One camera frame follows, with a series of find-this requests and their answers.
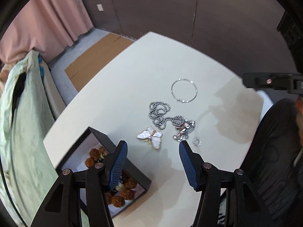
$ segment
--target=light green fabric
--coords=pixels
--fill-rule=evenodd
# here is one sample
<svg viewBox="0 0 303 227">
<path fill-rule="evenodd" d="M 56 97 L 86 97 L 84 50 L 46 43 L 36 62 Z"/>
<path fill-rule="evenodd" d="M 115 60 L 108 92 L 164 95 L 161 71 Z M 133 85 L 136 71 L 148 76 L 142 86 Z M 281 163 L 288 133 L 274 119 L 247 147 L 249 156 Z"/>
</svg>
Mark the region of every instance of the light green fabric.
<svg viewBox="0 0 303 227">
<path fill-rule="evenodd" d="M 12 94 L 19 75 L 27 72 L 11 126 Z M 13 201 L 27 226 L 57 178 L 43 145 L 54 123 L 40 77 L 38 53 L 31 51 L 12 69 L 0 98 L 0 153 Z M 12 208 L 0 180 L 0 198 L 18 226 L 23 226 Z M 83 216 L 84 226 L 88 226 Z"/>
</svg>

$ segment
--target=white wall outlet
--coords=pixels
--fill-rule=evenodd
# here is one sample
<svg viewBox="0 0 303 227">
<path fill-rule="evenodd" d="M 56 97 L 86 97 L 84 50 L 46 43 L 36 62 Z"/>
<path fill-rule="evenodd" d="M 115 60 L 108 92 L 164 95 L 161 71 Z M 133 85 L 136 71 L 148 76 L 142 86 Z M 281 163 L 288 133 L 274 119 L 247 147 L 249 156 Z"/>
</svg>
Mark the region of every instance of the white wall outlet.
<svg viewBox="0 0 303 227">
<path fill-rule="evenodd" d="M 97 7 L 98 7 L 98 10 L 99 10 L 99 11 L 103 11 L 102 4 L 97 4 Z"/>
</svg>

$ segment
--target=chain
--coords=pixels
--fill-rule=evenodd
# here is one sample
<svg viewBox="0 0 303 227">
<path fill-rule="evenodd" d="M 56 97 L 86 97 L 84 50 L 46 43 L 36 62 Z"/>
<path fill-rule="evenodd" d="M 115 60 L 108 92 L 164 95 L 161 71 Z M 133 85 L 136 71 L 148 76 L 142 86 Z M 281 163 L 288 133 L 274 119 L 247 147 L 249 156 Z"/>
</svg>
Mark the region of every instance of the chain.
<svg viewBox="0 0 303 227">
<path fill-rule="evenodd" d="M 165 102 L 151 102 L 149 105 L 148 116 L 152 119 L 153 124 L 160 130 L 165 129 L 166 122 L 171 121 L 173 126 L 181 126 L 185 122 L 185 118 L 181 115 L 175 117 L 164 117 L 170 110 L 170 106 Z"/>
</svg>

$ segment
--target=gray floor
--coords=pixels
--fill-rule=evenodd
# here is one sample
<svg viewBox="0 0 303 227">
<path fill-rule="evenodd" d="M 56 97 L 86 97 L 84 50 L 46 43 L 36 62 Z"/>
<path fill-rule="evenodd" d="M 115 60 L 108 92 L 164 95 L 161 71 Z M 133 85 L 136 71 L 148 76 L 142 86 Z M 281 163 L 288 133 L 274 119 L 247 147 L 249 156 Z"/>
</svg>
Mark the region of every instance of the gray floor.
<svg viewBox="0 0 303 227">
<path fill-rule="evenodd" d="M 66 75 L 65 69 L 108 33 L 107 31 L 92 29 L 87 34 L 81 36 L 72 47 L 65 49 L 64 52 L 48 63 L 54 82 L 66 105 L 73 100 L 78 92 Z"/>
</svg>

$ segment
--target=white table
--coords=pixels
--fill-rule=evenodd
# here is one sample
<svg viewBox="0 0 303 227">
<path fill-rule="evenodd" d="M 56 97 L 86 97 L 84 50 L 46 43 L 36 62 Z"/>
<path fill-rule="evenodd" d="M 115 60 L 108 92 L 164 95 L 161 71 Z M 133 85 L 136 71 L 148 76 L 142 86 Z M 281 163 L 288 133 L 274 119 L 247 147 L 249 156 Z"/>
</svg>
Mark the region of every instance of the white table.
<svg viewBox="0 0 303 227">
<path fill-rule="evenodd" d="M 170 87 L 179 78 L 197 85 L 189 103 L 172 98 Z M 179 86 L 179 93 L 193 93 Z M 116 226 L 190 226 L 200 199 L 188 184 L 168 123 L 162 146 L 155 150 L 136 135 L 152 125 L 149 103 L 169 103 L 168 116 L 196 121 L 189 135 L 202 141 L 192 147 L 206 162 L 234 171 L 248 149 L 260 118 L 263 100 L 246 89 L 241 79 L 220 63 L 195 49 L 155 33 L 148 33 L 103 68 L 57 119 L 44 144 L 54 167 L 75 140 L 91 126 L 118 144 L 128 143 L 128 158 L 151 180 L 146 195 L 114 218 Z"/>
</svg>

